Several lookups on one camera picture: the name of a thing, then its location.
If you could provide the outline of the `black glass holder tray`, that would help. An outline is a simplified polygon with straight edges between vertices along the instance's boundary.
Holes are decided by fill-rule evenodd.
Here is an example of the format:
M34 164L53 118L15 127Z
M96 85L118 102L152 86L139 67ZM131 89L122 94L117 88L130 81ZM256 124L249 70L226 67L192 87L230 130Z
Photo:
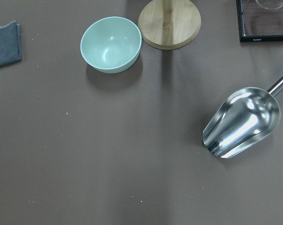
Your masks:
M237 0L241 42L283 41L283 0Z

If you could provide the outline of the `mint green bowl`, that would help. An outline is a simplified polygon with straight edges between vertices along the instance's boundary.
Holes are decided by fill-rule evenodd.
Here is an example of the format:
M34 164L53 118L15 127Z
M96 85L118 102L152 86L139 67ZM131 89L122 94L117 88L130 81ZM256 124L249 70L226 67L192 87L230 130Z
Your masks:
M86 29L80 51L83 59L94 69L115 74L136 62L141 45L141 32L134 22L111 16L94 22Z

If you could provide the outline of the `wooden cup tree stand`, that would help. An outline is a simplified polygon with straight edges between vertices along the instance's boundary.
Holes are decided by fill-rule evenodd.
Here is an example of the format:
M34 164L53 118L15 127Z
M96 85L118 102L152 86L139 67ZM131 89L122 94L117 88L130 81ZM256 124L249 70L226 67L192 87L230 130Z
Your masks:
M196 38L201 27L201 15L189 0L153 0L141 11L138 27L148 45L174 50Z

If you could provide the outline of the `metal ice scoop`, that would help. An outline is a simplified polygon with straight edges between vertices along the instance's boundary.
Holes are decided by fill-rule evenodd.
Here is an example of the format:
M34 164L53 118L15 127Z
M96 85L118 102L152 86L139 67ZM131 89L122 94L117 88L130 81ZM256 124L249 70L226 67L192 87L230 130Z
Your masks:
M232 93L203 130L206 149L216 157L231 158L269 136L281 118L275 98L281 91L283 76L268 90L245 87Z

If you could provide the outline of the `grey folded cloth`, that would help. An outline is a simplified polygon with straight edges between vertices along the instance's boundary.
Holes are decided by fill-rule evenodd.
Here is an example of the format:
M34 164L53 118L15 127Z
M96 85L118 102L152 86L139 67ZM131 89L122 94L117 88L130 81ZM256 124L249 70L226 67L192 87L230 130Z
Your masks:
M21 60L21 25L17 21L12 21L0 26L0 67Z

